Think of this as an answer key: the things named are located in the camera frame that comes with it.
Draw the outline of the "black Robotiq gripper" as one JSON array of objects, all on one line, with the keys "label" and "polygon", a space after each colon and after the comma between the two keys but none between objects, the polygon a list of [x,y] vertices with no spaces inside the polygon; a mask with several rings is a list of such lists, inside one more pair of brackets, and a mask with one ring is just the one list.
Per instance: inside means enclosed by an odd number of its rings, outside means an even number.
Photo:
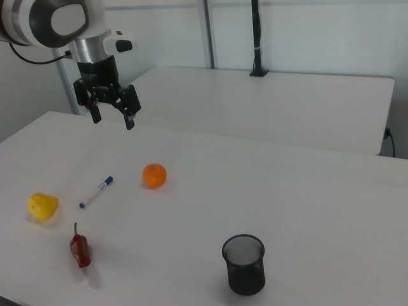
[{"label": "black Robotiq gripper", "polygon": [[141,110],[134,85],[125,87],[119,85],[119,72],[114,56],[94,62],[78,62],[80,78],[73,83],[76,100],[79,106],[84,106],[91,114],[93,123],[101,121],[101,114],[98,108],[98,98],[106,96],[110,104],[116,108],[124,118],[127,130],[132,130],[135,126],[134,118]]}]

